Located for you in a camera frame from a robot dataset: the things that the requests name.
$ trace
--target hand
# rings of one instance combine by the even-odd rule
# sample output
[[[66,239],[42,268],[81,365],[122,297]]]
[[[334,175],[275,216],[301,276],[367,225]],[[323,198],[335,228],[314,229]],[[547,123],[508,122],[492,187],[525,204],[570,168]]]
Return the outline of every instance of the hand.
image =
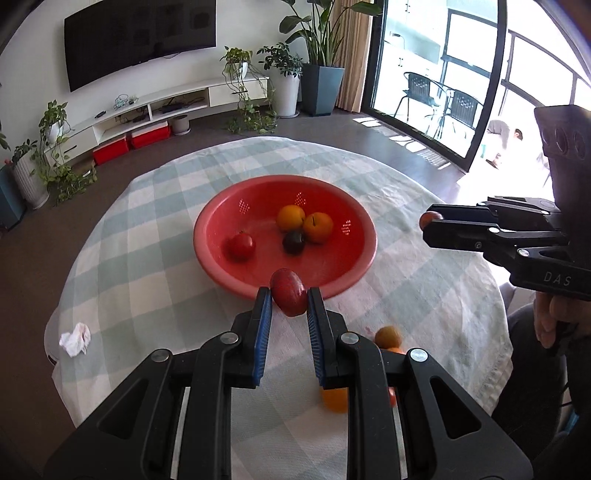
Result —
[[[578,323],[574,338],[591,335],[591,302],[536,292],[534,328],[544,348],[554,345],[557,322]]]

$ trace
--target red box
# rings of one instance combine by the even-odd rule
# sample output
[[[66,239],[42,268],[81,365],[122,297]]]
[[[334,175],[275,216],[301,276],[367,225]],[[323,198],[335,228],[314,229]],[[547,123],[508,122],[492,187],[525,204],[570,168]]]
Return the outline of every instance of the red box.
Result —
[[[133,132],[131,134],[131,144],[134,148],[141,148],[168,137],[170,137],[170,127],[168,122],[165,121]]]
[[[124,153],[129,151],[129,143],[127,137],[117,138],[110,141],[105,145],[101,145],[92,151],[92,156],[95,158],[97,165],[113,160],[114,158],[120,157]]]

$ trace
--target red oval fruit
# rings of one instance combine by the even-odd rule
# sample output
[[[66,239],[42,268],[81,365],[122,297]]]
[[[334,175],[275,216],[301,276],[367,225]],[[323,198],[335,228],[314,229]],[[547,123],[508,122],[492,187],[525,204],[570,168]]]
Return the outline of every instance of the red oval fruit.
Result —
[[[240,232],[228,240],[228,251],[232,258],[238,261],[245,261],[255,253],[256,242],[248,233]]]
[[[308,296],[301,279],[289,268],[280,268],[271,277],[271,295],[277,306],[288,317],[306,312]]]
[[[396,391],[394,387],[388,387],[388,395],[390,396],[390,406],[394,408],[396,406]]]
[[[424,231],[427,225],[433,220],[443,220],[443,215],[439,212],[425,212],[421,215],[421,218],[419,218],[418,225],[421,230]]]

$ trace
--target red bowl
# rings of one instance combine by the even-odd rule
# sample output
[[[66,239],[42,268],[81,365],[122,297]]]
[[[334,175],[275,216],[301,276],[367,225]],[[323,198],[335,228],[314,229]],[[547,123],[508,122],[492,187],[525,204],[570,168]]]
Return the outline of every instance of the red bowl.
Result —
[[[294,257],[283,251],[284,234],[275,224],[285,205],[299,205],[306,215],[324,212],[335,228],[323,245],[306,244]],[[256,241],[253,258],[231,259],[228,240],[244,231]],[[378,239],[374,223],[351,195],[320,180],[269,175],[236,183],[217,194],[202,210],[193,245],[207,274],[228,290],[256,298],[279,268],[296,272],[306,287],[320,287],[329,299],[355,285],[374,261]]]

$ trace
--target tablecloth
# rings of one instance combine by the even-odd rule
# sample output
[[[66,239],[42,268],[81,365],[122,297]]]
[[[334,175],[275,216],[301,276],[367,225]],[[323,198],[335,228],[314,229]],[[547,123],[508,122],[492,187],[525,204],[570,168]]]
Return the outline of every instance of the tablecloth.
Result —
[[[373,159],[285,138],[208,148],[131,182],[75,261],[58,307],[59,333],[90,327],[87,354],[60,352],[54,382],[76,425],[158,348],[198,348],[252,308],[217,286],[193,251],[203,206],[231,184],[267,174],[328,181],[357,198],[378,233],[361,281],[326,302],[350,330],[371,336],[397,325],[491,412],[511,372],[501,295],[481,255],[430,249],[418,218],[439,199]],[[314,376],[305,316],[277,309],[256,390],[232,398],[232,462],[238,479],[344,478],[346,415],[326,411]]]

